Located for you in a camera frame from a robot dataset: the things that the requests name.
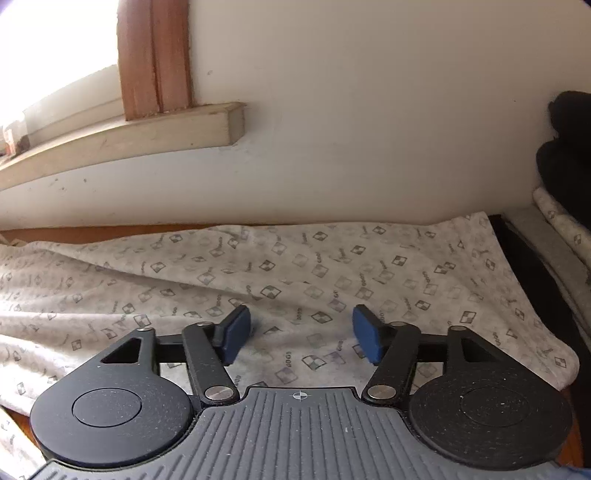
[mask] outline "wooden bed frame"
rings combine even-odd
[[[179,230],[194,230],[207,228],[212,225],[196,224],[167,224],[167,225],[122,225],[122,226],[97,226],[97,227],[67,227],[67,228],[37,228],[23,230],[8,230],[1,232],[3,236],[13,241],[15,239],[25,242],[48,241],[69,244],[86,244],[92,242],[101,242],[130,235],[143,235],[146,233],[164,233]],[[569,399],[568,389],[563,394]],[[25,434],[35,442],[29,427],[28,417],[20,415],[13,411],[8,411],[14,421],[25,432]],[[558,457],[558,462],[562,465],[572,465],[576,467],[583,466],[583,448],[581,445],[579,426],[576,418],[573,428],[564,445],[564,448]]]

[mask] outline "round black pad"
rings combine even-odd
[[[193,409],[177,385],[138,364],[91,367],[96,373],[83,365],[33,405],[31,430],[46,457],[118,468],[166,450],[189,428]]]
[[[476,468],[513,470],[554,458],[569,433],[568,403],[522,368],[473,364],[423,385],[410,422],[435,450]]]
[[[90,427],[116,427],[132,420],[142,409],[142,401],[122,388],[100,388],[76,400],[72,413]]]
[[[469,391],[462,398],[461,408],[468,418],[489,427],[515,425],[530,413],[525,397],[499,387],[482,387]]]

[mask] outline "gray ribbed plate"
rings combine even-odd
[[[235,405],[207,408],[182,442],[151,461],[109,472],[49,462],[32,478],[564,480],[568,475],[553,463],[512,472],[456,464],[419,442],[399,412],[366,405],[349,388],[251,388]]]

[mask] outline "white wall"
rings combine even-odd
[[[201,102],[249,104],[228,148],[0,193],[0,228],[432,222],[530,202],[546,104],[591,91],[582,0],[193,0]]]

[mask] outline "bright window light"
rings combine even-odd
[[[118,0],[13,0],[0,15],[0,125],[117,63]]]

